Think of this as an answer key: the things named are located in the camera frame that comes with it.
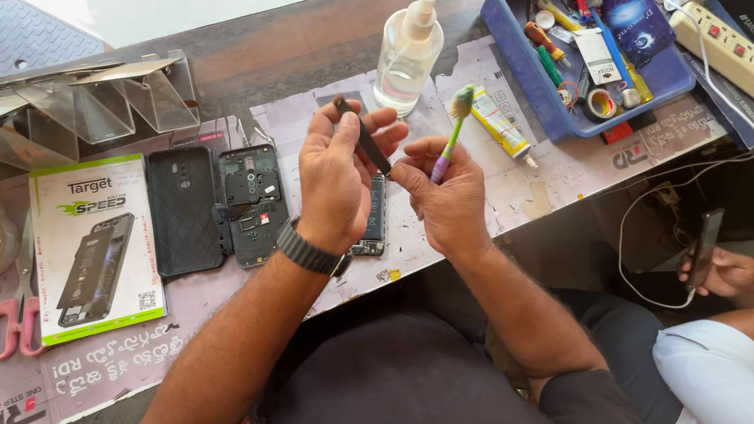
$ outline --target man's left hand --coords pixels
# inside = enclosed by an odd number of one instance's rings
[[[357,100],[348,100],[356,112]],[[296,232],[309,243],[334,254],[348,251],[366,231],[371,209],[372,177],[377,167],[358,144],[356,113],[342,117],[332,103],[314,113],[299,153],[302,212]],[[385,157],[395,153],[409,127],[393,124],[395,109],[382,108],[362,120]],[[340,123],[338,132],[335,124]]]

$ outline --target black watch strap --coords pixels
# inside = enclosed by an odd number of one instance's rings
[[[333,255],[310,244],[293,228],[295,220],[287,220],[277,235],[277,248],[295,264],[309,271],[340,277],[351,264],[353,255]]]

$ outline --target green and purple toothbrush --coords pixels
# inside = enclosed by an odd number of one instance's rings
[[[450,158],[453,155],[453,148],[455,147],[455,141],[458,139],[458,132],[461,130],[461,124],[464,118],[471,113],[471,104],[474,101],[474,85],[469,84],[464,86],[461,90],[455,92],[453,101],[450,103],[450,116],[455,118],[455,126],[453,127],[453,134],[450,135],[448,144],[445,145],[443,154],[437,158],[437,162],[434,163],[432,169],[432,182],[440,184],[443,180],[445,171],[448,170],[450,165]]]

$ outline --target hand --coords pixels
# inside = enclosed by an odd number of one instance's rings
[[[429,245],[449,260],[483,255],[492,249],[484,223],[484,173],[456,145],[440,185],[429,180],[448,137],[426,137],[403,148],[406,157],[391,178],[411,194],[411,207],[424,220]]]
[[[680,281],[688,280],[694,248],[694,245],[690,246],[676,266]],[[697,287],[697,293],[702,296],[710,294],[710,291],[727,298],[754,295],[754,258],[715,247],[710,273],[704,283]]]
[[[356,113],[361,110],[357,100],[348,100],[348,105]],[[341,117],[332,103],[323,106],[311,117],[299,153],[302,211],[296,231],[304,240],[334,254],[347,252],[364,235],[372,204],[372,177],[377,172],[358,144],[356,113]],[[409,133],[403,122],[392,125],[396,117],[391,108],[363,117],[385,157],[395,153],[398,142]],[[338,132],[333,135],[334,124],[339,121]]]

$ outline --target white shirt sleeve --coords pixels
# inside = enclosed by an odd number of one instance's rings
[[[657,370],[687,411],[703,424],[754,422],[754,340],[701,320],[660,331]]]

